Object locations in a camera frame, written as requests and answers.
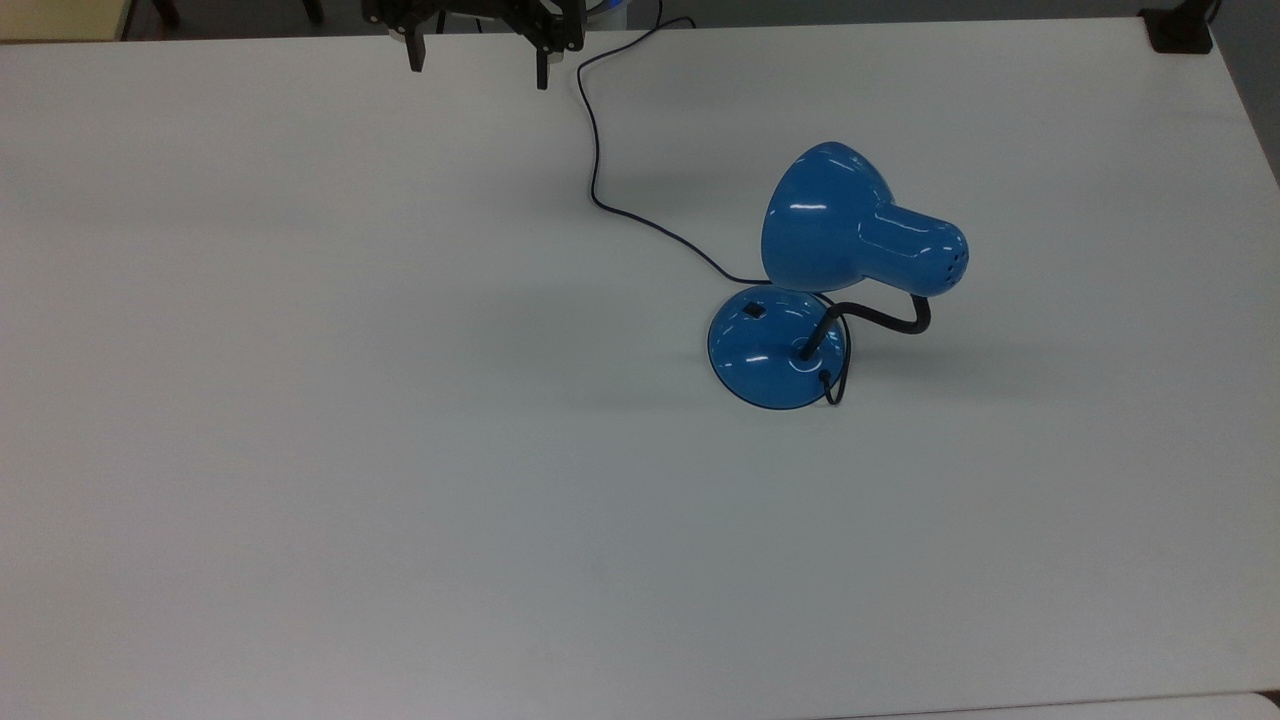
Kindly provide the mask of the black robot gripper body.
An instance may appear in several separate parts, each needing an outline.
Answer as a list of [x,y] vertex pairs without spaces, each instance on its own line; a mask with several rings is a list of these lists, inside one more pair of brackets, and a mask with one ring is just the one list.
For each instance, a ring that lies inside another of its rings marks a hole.
[[440,12],[502,20],[518,33],[581,35],[586,28],[585,1],[362,1],[369,24],[393,29],[407,29]]

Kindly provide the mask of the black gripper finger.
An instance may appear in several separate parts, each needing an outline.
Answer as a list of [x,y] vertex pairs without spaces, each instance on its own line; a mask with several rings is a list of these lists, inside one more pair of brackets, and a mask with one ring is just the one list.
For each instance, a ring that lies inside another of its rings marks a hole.
[[566,53],[581,51],[586,31],[582,22],[549,22],[544,26],[522,23],[516,32],[535,47],[536,86],[547,90],[550,65]]
[[390,36],[404,44],[410,69],[413,73],[421,73],[425,67],[422,19],[419,15],[402,15],[394,20],[388,18],[387,28]]

